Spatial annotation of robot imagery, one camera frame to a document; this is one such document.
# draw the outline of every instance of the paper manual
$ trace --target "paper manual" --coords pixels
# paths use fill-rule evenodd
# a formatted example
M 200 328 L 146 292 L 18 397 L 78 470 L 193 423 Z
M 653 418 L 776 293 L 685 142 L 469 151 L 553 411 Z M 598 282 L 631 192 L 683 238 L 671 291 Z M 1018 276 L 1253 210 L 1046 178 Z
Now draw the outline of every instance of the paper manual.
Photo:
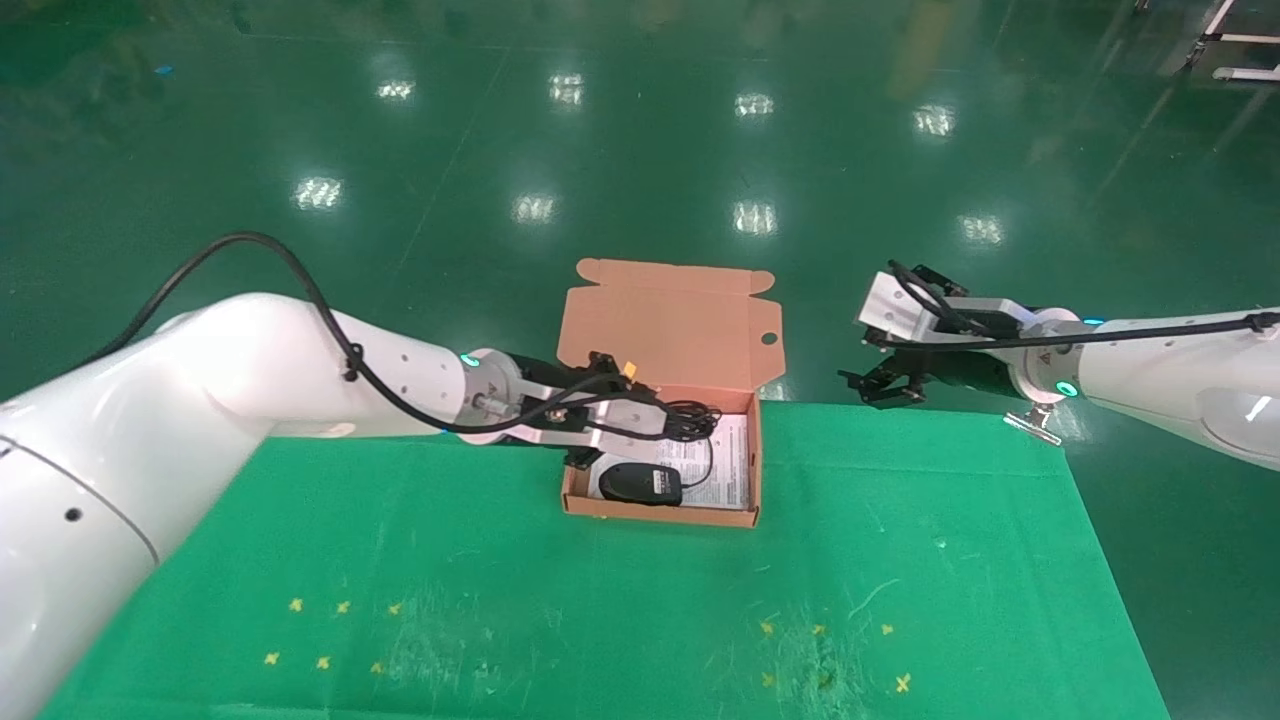
M 712 433 L 714 466 L 707 482 L 685 489 L 682 507 L 722 507 L 746 510 L 746 415 L 724 415 Z M 696 483 L 707 474 L 707 441 L 675 442 L 664 439 L 658 443 L 655 465 L 675 468 L 684 484 Z M 591 465 L 591 482 L 586 488 L 589 497 L 603 498 L 600 495 L 600 473 L 620 462 L 635 462 L 627 457 L 605 452 Z

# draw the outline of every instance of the glossy floor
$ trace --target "glossy floor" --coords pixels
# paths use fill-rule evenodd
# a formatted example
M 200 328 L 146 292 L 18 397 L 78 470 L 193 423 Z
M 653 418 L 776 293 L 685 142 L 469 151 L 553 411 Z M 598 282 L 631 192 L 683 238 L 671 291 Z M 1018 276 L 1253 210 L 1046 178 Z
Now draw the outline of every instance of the glossy floor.
M 579 258 L 768 269 L 777 400 L 854 400 L 835 370 L 876 361 L 850 319 L 888 258 L 1092 315 L 1274 305 L 1280 109 L 1207 74 L 1276 59 L 1170 76 L 1203 3 L 1132 5 L 5 4 L 0 396 L 238 228 L 348 313 L 545 357 Z M 246 249 L 173 306 L 247 290 L 294 292 Z M 1174 716 L 1268 715 L 1277 479 L 1083 404 L 1057 423 Z

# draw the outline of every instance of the robotic arm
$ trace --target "robotic arm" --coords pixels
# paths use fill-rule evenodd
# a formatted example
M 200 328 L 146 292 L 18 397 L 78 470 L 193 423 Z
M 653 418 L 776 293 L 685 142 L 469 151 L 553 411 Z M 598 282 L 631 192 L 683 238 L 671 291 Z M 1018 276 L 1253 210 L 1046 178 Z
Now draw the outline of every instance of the robotic arm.
M 653 461 L 645 438 L 666 433 L 662 405 L 644 402 L 652 391 L 607 356 L 579 370 L 495 350 L 460 356 L 332 316 L 385 386 L 466 442 Z M 0 720 L 40 711 L 268 437 L 440 432 L 357 370 L 315 305 L 243 295 L 0 405 Z M 563 389 L 586 387 L 600 392 Z
M 842 372 L 874 407 L 924 402 L 924 384 L 1032 401 L 1005 421 L 1061 445 L 1053 407 L 1084 397 L 1254 465 L 1280 470 L 1280 307 L 1149 320 L 1082 320 L 1062 307 L 969 297 L 925 268 L 890 263 L 858 322 L 891 355 Z

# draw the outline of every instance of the box flap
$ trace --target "box flap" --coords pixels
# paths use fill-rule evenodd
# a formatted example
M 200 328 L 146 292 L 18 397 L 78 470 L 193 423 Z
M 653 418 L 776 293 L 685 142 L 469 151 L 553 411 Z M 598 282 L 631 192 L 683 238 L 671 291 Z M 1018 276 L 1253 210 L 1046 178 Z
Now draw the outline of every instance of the box flap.
M 634 363 L 636 380 L 751 392 L 786 372 L 782 307 L 751 297 L 773 286 L 763 270 L 584 259 L 595 284 L 568 291 L 561 363 L 594 351 Z

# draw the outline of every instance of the cardboard box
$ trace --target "cardboard box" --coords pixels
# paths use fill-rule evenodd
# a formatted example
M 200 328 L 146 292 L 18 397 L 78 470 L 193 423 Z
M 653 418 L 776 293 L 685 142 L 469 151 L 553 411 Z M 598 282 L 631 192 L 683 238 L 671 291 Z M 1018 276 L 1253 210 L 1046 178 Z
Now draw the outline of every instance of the cardboard box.
M 755 389 L 786 372 L 782 306 L 753 297 L 773 287 L 773 275 L 590 258 L 577 263 L 577 274 L 594 284 L 568 291 L 559 361 L 584 366 L 591 351 L 608 352 L 620 366 L 632 363 L 636 382 L 657 389 L 660 400 L 696 400 L 724 414 L 746 414 L 750 500 L 746 510 L 598 500 L 586 495 L 590 473 L 566 468 L 564 511 L 754 528 L 764 462 Z

